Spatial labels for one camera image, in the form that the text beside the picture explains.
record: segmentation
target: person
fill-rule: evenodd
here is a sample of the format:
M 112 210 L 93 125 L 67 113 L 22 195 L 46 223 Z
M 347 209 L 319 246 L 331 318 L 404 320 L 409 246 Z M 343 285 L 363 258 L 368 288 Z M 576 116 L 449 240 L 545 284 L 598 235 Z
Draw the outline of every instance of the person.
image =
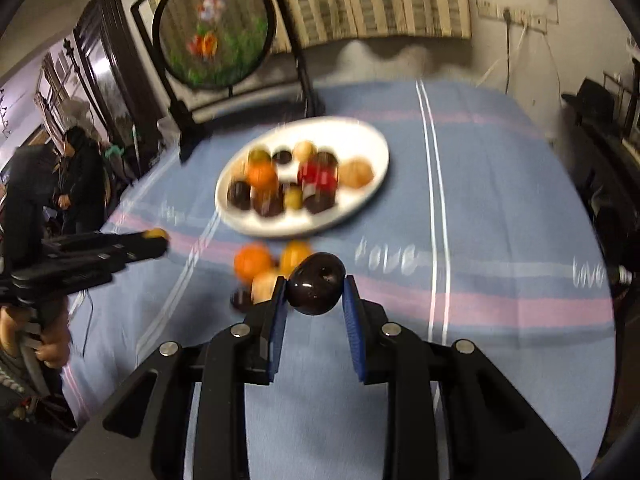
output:
M 99 230 L 104 224 L 104 171 L 98 145 L 80 126 L 64 135 L 65 159 L 55 201 L 62 209 L 62 234 Z
M 49 368 L 62 368 L 69 359 L 71 335 L 65 308 L 41 334 L 43 345 L 36 357 Z M 27 309 L 0 308 L 0 368 L 18 370 L 24 375 L 17 335 L 29 322 Z M 71 434 L 54 428 L 13 420 L 10 415 L 19 409 L 23 399 L 0 381 L 0 478 L 3 480 L 50 479 L 58 456 L 71 439 Z

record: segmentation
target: black hat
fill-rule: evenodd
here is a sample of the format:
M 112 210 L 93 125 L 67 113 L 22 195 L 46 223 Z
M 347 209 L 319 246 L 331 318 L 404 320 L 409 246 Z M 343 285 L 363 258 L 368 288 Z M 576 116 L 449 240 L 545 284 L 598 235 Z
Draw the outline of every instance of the black hat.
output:
M 577 95 L 562 94 L 567 104 L 584 119 L 602 124 L 613 122 L 616 102 L 613 95 L 599 83 L 585 79 Z

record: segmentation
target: black cable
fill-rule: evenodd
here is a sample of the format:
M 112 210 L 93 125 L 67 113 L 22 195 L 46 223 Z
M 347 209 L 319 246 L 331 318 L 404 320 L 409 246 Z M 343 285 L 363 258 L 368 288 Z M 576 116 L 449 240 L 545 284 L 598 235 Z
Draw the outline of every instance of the black cable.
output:
M 507 24 L 507 85 L 504 93 L 509 93 L 509 83 L 511 82 L 511 11 L 504 9 L 504 22 Z

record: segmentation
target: orange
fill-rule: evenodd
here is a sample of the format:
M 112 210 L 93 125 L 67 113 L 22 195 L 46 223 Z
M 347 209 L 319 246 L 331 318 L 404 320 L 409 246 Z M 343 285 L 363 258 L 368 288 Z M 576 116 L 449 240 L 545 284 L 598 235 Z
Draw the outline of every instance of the orange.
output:
M 302 240 L 289 242 L 280 255 L 280 271 L 288 278 L 293 270 L 313 254 L 311 246 Z
M 278 187 L 278 174 L 270 162 L 248 164 L 246 180 L 255 189 L 276 189 Z
M 263 244 L 245 245 L 234 259 L 234 272 L 240 281 L 247 285 L 251 285 L 258 274 L 272 268 L 273 258 L 267 246 Z

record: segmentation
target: wall socket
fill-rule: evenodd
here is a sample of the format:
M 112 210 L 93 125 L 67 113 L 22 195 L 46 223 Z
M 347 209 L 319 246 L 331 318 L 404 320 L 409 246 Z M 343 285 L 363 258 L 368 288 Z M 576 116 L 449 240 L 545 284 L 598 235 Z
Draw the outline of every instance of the wall socket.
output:
M 548 31 L 548 22 L 546 16 L 540 16 L 538 14 L 532 14 L 529 9 L 523 9 L 521 7 L 499 6 L 494 2 L 488 0 L 476 1 L 478 7 L 478 16 L 481 18 L 487 18 L 489 20 L 504 21 L 504 11 L 509 9 L 511 13 L 511 21 L 522 27 L 529 27 L 532 30 L 546 34 Z

